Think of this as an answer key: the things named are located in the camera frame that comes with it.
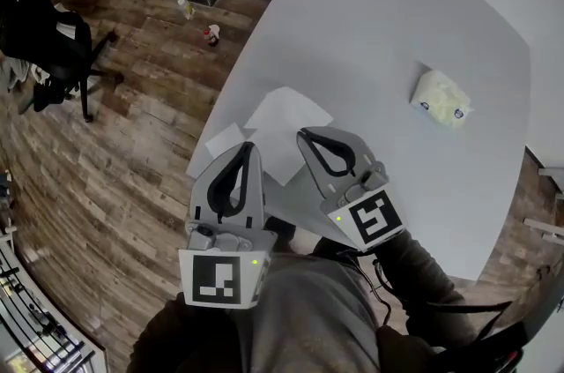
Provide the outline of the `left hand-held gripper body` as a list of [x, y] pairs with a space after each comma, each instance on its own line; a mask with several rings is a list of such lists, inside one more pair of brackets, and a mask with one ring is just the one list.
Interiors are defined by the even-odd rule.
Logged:
[[267, 230], [189, 221], [179, 251], [188, 305], [248, 310], [258, 303], [278, 236]]

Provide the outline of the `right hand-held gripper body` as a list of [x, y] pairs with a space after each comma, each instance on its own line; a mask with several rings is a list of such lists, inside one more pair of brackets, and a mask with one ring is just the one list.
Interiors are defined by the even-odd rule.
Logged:
[[381, 162], [332, 192], [322, 201], [321, 211], [360, 252], [370, 251], [405, 229]]

